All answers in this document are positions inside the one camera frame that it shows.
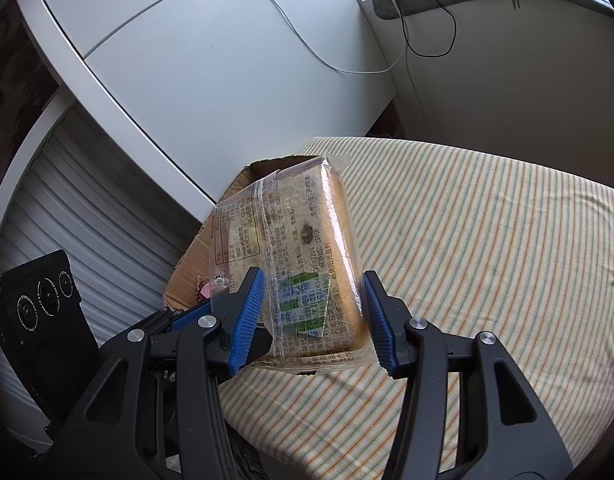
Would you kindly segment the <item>wafer biscuit pack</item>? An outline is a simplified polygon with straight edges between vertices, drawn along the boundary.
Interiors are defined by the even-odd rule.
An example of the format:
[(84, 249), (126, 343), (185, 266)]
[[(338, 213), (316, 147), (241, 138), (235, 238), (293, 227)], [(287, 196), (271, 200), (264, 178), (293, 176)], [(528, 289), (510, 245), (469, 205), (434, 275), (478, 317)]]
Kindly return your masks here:
[(270, 349), (255, 365), (320, 373), (373, 358), (353, 222), (328, 156), (272, 171), (220, 200), (211, 215), (211, 290), (265, 274), (259, 319)]

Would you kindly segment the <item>brown cardboard box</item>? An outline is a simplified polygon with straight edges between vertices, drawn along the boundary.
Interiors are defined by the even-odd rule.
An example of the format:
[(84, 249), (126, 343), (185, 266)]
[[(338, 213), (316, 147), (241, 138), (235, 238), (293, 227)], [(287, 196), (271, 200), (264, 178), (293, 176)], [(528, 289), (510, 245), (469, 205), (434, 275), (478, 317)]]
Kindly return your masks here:
[[(290, 155), (280, 158), (263, 159), (245, 166), (229, 184), (222, 200), (246, 188), (247, 185), (267, 177), (277, 170), (290, 168), (313, 158), (313, 155)], [(188, 310), (197, 304), (197, 282), (199, 276), (209, 276), (211, 263), (211, 225), (213, 213), (203, 222), (200, 231), (196, 233), (188, 249), (176, 264), (173, 274), (163, 293), (164, 307), (169, 310)]]

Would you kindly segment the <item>striped tablecloth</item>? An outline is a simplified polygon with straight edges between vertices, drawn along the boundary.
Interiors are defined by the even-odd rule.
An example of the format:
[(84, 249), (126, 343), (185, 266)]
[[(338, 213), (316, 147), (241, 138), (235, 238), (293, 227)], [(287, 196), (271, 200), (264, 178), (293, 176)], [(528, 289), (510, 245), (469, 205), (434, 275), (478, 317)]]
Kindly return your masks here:
[[(496, 334), (574, 463), (614, 419), (614, 188), (404, 140), (314, 138), (343, 166), (361, 264), (444, 332)], [(229, 424), (315, 479), (377, 479), (405, 386), (371, 363), (297, 376), (249, 367), (220, 389)]]

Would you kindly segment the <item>red white small packet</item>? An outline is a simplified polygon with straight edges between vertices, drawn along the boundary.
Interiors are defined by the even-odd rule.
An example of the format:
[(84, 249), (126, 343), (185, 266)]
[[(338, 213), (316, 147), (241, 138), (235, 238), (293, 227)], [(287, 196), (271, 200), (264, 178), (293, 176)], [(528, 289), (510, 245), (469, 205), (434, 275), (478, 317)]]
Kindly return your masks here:
[(196, 302), (203, 304), (203, 302), (211, 299), (211, 297), (228, 289), (229, 281), (222, 275), (216, 275), (211, 278), (205, 274), (199, 274), (196, 278)]

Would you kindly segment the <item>white cabinet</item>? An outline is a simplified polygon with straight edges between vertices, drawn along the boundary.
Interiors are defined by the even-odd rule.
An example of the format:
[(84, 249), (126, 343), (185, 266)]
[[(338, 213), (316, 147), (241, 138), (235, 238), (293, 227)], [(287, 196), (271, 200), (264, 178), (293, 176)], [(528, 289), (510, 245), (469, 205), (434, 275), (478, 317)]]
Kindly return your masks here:
[(358, 0), (17, 0), (58, 78), (204, 218), (250, 162), (362, 136), (395, 94)]

